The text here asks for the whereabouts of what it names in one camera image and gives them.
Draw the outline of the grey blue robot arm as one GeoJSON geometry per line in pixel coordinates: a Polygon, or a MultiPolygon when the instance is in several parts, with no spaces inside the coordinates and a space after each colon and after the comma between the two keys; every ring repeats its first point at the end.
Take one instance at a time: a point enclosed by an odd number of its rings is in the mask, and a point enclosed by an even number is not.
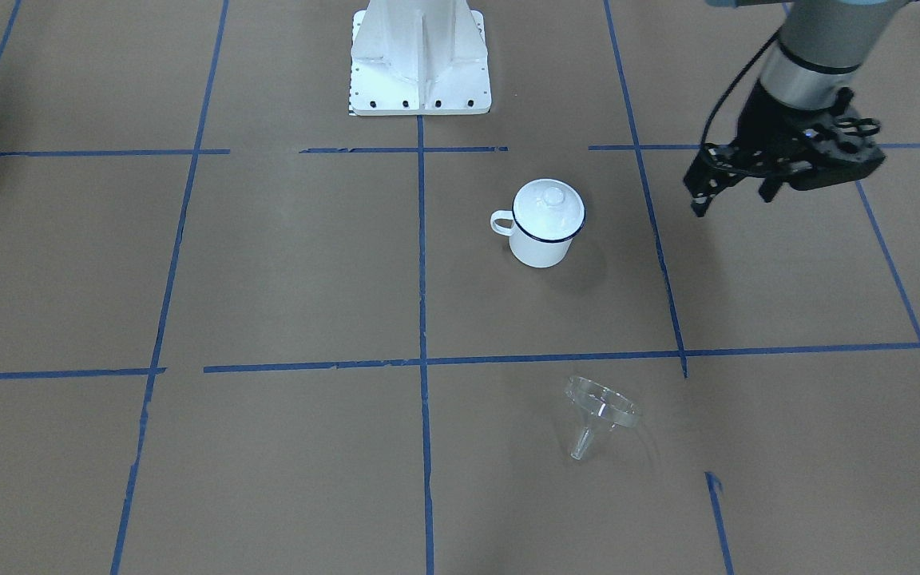
{"type": "Polygon", "coordinates": [[[759,180],[769,203],[797,192],[868,177],[883,163],[881,124],[854,107],[851,84],[902,9],[902,1],[795,1],[785,21],[752,56],[762,70],[723,145],[701,135],[683,183],[692,211],[742,180],[759,180]]]}

